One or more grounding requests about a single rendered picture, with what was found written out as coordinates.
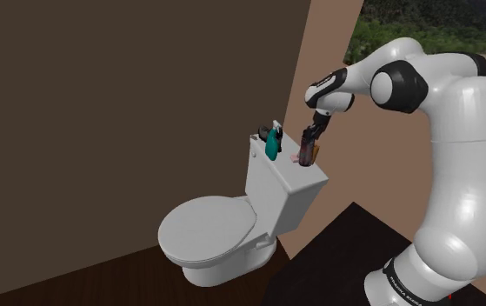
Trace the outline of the dark red translucent bottle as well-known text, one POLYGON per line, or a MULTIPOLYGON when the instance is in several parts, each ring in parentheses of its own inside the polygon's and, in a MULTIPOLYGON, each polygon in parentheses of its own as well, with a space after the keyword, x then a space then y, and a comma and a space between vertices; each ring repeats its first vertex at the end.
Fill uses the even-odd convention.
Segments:
POLYGON ((309 167, 313 162, 313 151, 315 146, 314 132, 311 127, 303 131, 300 150, 298 153, 298 163, 303 167, 309 167))

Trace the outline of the teal spray bottle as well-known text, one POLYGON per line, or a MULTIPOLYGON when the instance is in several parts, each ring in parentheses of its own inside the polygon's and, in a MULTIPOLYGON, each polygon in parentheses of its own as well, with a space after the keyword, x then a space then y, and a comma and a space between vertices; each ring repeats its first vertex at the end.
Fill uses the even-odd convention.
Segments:
POLYGON ((275 161, 278 153, 282 151, 283 127, 277 120, 272 123, 266 137, 265 154, 269 160, 275 161))

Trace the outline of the black robot stand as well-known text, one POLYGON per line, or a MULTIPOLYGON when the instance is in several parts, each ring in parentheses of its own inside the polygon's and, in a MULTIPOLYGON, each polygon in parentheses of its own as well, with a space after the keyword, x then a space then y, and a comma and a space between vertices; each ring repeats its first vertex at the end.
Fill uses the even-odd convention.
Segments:
POLYGON ((370 306, 364 278, 408 246, 351 203, 271 278, 260 306, 370 306))

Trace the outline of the white toilet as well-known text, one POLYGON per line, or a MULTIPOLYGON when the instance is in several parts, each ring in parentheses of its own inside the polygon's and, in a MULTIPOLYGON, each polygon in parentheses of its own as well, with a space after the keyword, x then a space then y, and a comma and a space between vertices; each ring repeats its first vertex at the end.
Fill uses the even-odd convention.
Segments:
POLYGON ((276 160, 258 135, 249 138, 249 163, 242 196, 201 196, 176 206, 161 222, 161 250, 199 287, 212 287, 259 269, 276 251, 276 238, 296 230, 326 174, 315 164, 292 161, 299 146, 282 140, 276 160))

